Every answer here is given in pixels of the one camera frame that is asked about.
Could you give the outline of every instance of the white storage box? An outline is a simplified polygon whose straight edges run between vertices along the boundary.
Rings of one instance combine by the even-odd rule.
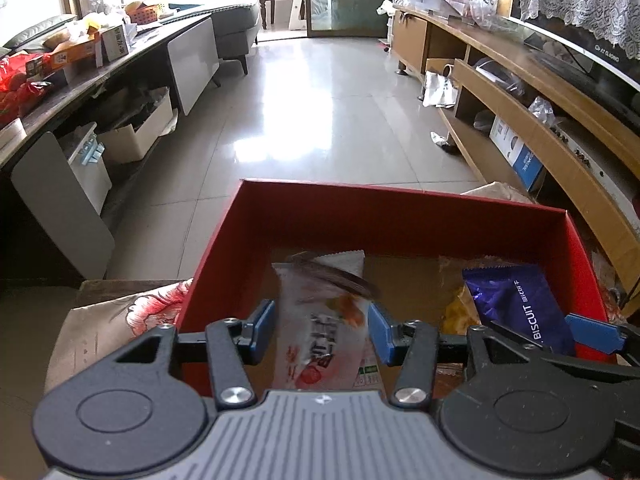
[[[95,123],[79,126],[60,139],[60,147],[80,183],[82,190],[98,214],[111,189],[111,179],[104,167],[102,146],[95,135]]]
[[[158,106],[137,130],[128,124],[98,135],[98,140],[105,147],[104,157],[107,163],[124,164],[141,160],[172,120],[174,114],[169,89],[165,87],[152,90],[151,97],[158,102]]]

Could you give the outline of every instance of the open cardboard box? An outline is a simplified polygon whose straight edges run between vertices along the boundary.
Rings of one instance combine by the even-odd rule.
[[[539,264],[565,313],[606,320],[590,263],[566,211],[417,190],[244,180],[200,262],[178,319],[199,332],[223,317],[246,317],[278,297],[271,263],[299,250],[365,251],[364,278],[398,320],[438,326],[452,290],[440,286],[438,257],[486,255]],[[263,362],[247,367],[260,395],[271,384],[275,337]],[[602,358],[578,348],[578,356]],[[397,368],[382,367],[389,392]],[[205,365],[185,380],[209,392]]]

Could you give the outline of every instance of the white snack package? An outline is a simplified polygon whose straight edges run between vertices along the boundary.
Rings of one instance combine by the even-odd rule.
[[[313,261],[360,277],[364,252],[328,254]],[[273,264],[273,268],[281,286],[273,388],[382,387],[367,337],[370,301],[292,264]]]

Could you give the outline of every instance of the wooden shelf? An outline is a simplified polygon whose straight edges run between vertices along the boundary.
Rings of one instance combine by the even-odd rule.
[[[604,143],[640,179],[640,137],[596,101],[538,63],[528,48],[458,20],[442,22],[427,12],[395,6],[446,30],[474,49],[495,59],[543,96],[555,102]]]
[[[624,287],[630,290],[640,274],[640,241],[611,196],[562,141],[509,93],[459,59],[453,78],[516,131],[535,153],[574,203]]]
[[[480,182],[504,182],[528,195],[520,177],[513,171],[497,146],[481,132],[457,119],[452,110],[438,108],[466,163]]]

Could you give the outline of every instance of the television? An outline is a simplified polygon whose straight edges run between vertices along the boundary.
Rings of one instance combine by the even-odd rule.
[[[526,43],[538,60],[640,134],[640,0],[498,0],[498,13],[536,32]]]

